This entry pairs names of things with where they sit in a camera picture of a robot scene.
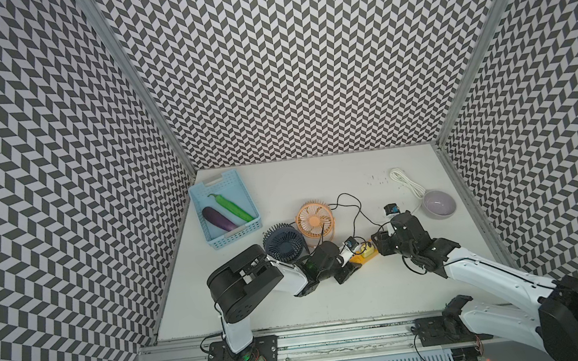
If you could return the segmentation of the green toy cucumber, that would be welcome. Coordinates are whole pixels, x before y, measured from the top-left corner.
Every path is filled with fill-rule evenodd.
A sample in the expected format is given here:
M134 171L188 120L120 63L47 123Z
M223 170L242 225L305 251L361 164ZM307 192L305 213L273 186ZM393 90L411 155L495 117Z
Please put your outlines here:
M240 218L242 221L248 223L254 220L254 217L250 213L243 210L240 206L225 198L224 196L219 194L210 194L210 197L214 198L218 205L222 206L224 209L226 209L226 211L229 211L231 214L237 218Z

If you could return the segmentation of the orange power strip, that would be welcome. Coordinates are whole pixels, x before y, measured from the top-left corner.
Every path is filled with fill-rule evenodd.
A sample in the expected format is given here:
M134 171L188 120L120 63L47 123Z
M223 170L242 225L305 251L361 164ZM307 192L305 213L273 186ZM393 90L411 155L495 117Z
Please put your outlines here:
M372 243L371 240L367 240L365 243L359 245L359 248L352 255L349 262L364 265L378 255L379 252L375 244Z

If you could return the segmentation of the aluminium corner post right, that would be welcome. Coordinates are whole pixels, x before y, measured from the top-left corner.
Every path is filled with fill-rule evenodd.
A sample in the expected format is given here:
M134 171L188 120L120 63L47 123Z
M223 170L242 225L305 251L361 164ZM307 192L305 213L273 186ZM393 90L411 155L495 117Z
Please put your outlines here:
M464 108L475 78L478 76L485 56L487 56L487 51L494 38L494 34L497 31L505 11L508 9L509 2L510 0L493 0L493 4L490 7L486 17L486 21L483 23L479 39L472 50L472 55L469 58L467 67L465 68L463 76L459 81L457 91L452 100L448 113L444 118L442 128L437 135L437 140L435 143L438 149L444 150L446 147L448 137L451 135L461 114L461 111Z

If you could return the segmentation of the light blue plastic basket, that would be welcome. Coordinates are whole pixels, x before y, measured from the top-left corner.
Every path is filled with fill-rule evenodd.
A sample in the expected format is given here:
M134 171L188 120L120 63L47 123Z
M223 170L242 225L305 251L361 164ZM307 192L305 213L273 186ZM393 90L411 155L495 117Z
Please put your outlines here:
M236 170L196 183L188 191L206 243L212 248L227 247L262 228L251 193Z

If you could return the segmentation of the yellow usb charger plug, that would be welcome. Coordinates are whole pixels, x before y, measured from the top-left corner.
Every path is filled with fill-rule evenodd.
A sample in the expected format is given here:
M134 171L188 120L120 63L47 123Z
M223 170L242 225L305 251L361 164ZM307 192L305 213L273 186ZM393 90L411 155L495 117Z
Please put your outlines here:
M365 259L377 254L377 250L372 242L367 242L366 244L362 245L359 253L362 256L362 258Z

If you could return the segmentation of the purple toy eggplant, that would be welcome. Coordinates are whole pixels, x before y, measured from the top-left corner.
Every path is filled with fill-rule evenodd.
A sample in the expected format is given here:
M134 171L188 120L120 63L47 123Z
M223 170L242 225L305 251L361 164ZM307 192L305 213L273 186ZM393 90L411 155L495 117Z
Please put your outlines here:
M221 230L224 230L225 232L232 232L238 228L234 222L225 217L219 211L215 210L213 207L203 208L202 215L208 223Z

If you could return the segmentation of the dark blue desk fan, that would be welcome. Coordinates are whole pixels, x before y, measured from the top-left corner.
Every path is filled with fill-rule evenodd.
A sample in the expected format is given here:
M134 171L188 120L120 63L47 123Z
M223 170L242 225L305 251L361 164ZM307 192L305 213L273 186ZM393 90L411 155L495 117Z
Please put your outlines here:
M304 236L290 223L271 226L263 236L264 252L274 260L290 264L307 251Z

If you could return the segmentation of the orange desk fan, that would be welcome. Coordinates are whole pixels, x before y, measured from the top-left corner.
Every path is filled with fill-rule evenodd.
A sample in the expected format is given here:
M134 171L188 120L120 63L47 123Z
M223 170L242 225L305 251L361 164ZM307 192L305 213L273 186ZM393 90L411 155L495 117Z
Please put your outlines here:
M315 249L321 242L333 241L335 223L329 205L319 200L306 202L295 218L295 225L309 249Z

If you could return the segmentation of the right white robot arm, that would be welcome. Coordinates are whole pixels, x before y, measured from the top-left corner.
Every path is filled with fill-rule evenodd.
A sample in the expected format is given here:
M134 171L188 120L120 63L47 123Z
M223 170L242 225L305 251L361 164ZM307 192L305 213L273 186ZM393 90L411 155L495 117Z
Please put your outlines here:
M392 228L372 235L383 256L400 255L427 273L466 283L505 306L458 295L443 317L472 334L488 334L544 351L554 361L578 361L578 279L533 275L483 258L453 240L431 237L409 211L395 214Z

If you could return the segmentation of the aluminium corner post left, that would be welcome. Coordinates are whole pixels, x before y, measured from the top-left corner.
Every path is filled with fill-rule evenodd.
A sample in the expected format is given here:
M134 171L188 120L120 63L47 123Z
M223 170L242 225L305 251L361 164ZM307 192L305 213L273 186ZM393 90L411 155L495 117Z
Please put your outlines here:
M191 160L186 155L181 143L175 137L170 123L165 118L165 115L160 110L157 102L151 95L150 91L143 82L143 79L139 75L139 72L135 69L134 64L131 61L130 56L124 51L121 46L117 36L113 32L105 19L102 11L100 11L98 4L95 0L75 0L78 7L84 13L87 23L93 30L97 33L102 44L106 46L108 52L112 56L115 63L118 65L119 69L123 73L123 76L128 80L134 92L141 100L145 109L152 117L154 123L165 137L169 148L177 154L180 163L190 175L196 176L197 171Z

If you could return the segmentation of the aluminium corner post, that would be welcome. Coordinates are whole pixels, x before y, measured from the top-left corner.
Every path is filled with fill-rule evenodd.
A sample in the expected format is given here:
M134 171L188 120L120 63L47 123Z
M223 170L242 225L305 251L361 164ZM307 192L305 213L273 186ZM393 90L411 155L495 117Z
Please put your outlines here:
M113 32L105 19L102 11L100 11L98 4L95 0L75 0L78 7L84 13L87 23L93 30L97 33L102 44L106 46L108 52L112 56L115 63L118 65L119 69L123 73L123 76L128 80L134 92L141 100L145 109L152 117L154 123L165 137L169 148L177 154L180 163L190 175L196 176L197 171L191 160L186 155L181 143L175 137L170 123L165 118L165 115L160 110L157 102L151 95L150 91L143 82L143 79L139 75L139 72L135 69L134 64L131 61L130 56L124 51L121 46L117 36Z
M487 56L487 51L494 38L494 34L497 31L505 11L508 9L509 2L510 0L493 0L493 4L490 7L486 17L486 21L483 23L479 39L472 50L472 55L469 58L467 67L465 68L463 76L459 81L457 91L452 100L448 113L444 118L442 128L437 135L437 140L435 143L438 149L444 150L446 147L448 137L451 135L461 114L461 111L464 108L475 78L478 76L485 56Z

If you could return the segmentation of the lilac ceramic bowl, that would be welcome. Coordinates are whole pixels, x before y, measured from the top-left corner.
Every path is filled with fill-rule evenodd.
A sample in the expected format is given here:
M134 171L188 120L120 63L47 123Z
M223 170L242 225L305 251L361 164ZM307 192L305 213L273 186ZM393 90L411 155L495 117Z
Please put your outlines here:
M454 198L447 192L440 190L430 190L422 198L422 209L433 219L448 219L458 208Z

